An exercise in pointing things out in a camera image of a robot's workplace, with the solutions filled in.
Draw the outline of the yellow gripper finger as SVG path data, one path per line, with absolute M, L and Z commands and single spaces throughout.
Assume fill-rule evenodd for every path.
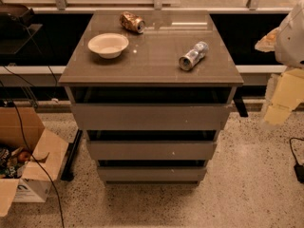
M 255 44 L 255 50 L 261 52 L 271 52 L 276 50 L 276 39 L 279 33 L 279 28 L 274 28 L 258 40 Z
M 292 111 L 304 102 L 304 70 L 295 68 L 272 74 L 265 93 L 262 120 L 268 125 L 284 124 Z

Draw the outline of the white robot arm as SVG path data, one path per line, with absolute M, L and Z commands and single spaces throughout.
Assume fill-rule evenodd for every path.
M 271 75 L 261 109 L 263 127 L 279 127 L 304 102 L 304 0 L 255 44 L 255 50 L 273 51 L 275 59 L 286 66 L 280 75 Z

